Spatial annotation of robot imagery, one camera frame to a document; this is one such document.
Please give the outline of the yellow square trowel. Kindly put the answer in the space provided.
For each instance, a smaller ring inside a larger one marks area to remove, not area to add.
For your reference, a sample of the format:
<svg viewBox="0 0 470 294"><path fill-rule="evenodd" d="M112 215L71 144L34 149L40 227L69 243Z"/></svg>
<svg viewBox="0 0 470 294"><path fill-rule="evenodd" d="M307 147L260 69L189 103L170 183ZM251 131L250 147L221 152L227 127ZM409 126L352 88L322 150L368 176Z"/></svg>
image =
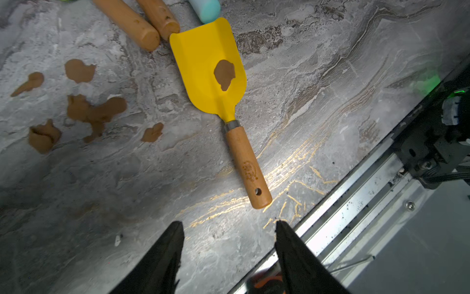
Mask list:
<svg viewBox="0 0 470 294"><path fill-rule="evenodd" d="M218 18L172 34L170 45L191 103L224 122L226 142L252 207L267 207L271 193L246 130L235 117L247 76L228 20Z"/></svg>

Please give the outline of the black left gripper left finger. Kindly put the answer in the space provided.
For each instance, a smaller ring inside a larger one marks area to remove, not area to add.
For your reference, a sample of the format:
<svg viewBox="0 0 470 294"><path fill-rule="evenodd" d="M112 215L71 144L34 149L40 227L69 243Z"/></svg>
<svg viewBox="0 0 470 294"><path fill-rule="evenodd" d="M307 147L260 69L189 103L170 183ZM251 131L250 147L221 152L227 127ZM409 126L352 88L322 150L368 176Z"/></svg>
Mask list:
<svg viewBox="0 0 470 294"><path fill-rule="evenodd" d="M181 221L172 222L113 294L173 294L184 245Z"/></svg>

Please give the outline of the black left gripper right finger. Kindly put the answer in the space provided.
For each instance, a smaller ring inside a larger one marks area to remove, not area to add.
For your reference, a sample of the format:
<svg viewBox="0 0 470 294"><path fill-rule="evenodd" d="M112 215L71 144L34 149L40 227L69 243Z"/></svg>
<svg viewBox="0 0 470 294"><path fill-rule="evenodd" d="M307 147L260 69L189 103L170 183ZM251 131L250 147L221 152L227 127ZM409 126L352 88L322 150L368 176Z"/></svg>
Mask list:
<svg viewBox="0 0 470 294"><path fill-rule="evenodd" d="M275 250L288 294L347 294L285 221L276 223Z"/></svg>

